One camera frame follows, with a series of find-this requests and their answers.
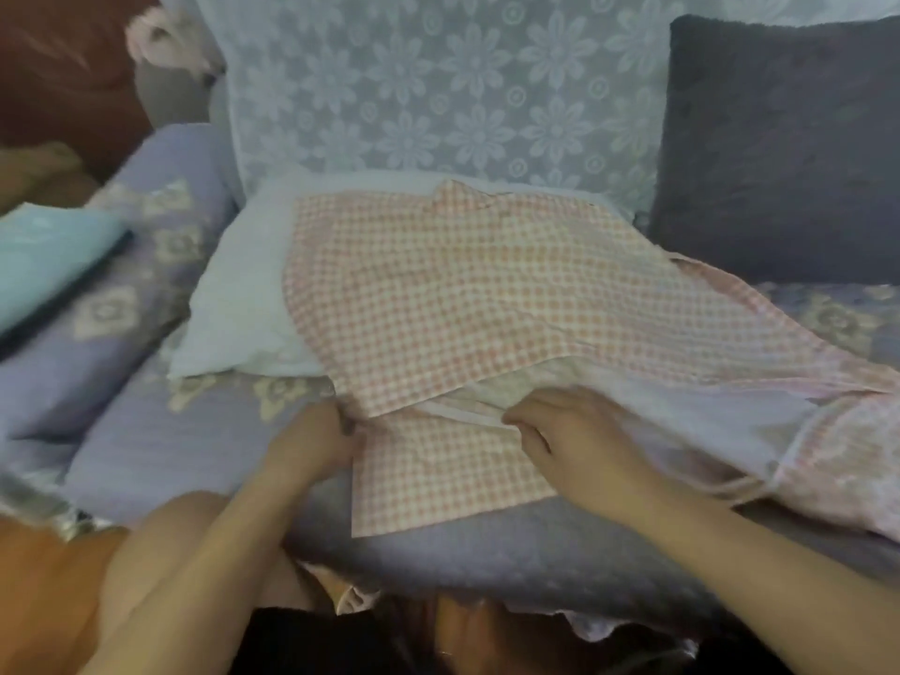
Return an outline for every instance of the white pillow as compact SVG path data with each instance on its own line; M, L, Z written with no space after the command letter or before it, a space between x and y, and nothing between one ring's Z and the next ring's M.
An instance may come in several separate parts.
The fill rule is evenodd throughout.
M602 194L494 183L443 172L367 170L316 173L295 166L268 180L222 235L194 295L187 333L169 378L237 369L264 376L321 376L322 365L294 328L282 294L297 199L315 194L431 194L441 181L489 193L546 192L615 206Z

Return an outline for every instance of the person's left hand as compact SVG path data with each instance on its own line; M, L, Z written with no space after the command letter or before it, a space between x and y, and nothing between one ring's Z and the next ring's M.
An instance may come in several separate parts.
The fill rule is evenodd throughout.
M262 471L305 490L353 462L366 443L359 423L335 399L303 408L269 443Z

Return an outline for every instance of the dark gray pillow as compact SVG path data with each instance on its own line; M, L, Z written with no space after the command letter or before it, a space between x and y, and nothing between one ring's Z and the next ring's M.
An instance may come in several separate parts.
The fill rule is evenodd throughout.
M673 21L650 237L748 282L900 283L900 17Z

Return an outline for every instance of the bare leg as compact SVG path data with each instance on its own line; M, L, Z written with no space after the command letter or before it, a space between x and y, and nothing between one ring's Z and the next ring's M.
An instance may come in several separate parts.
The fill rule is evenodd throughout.
M166 502L138 525L106 571L100 594L101 642L187 558L226 504L228 499L221 495L190 492ZM257 606L312 611L317 606L318 590L321 588L300 579L293 562L282 552Z

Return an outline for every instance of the person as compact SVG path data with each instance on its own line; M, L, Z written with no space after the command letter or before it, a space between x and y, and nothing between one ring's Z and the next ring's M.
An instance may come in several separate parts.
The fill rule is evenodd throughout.
M894 590L667 479L618 411L590 390L547 389L504 422L561 495L696 575L796 675L896 671ZM100 645L82 675L416 672L376 626L317 615L281 548L309 487L349 465L364 435L340 403L310 406L231 501L193 493L152 513L108 568Z

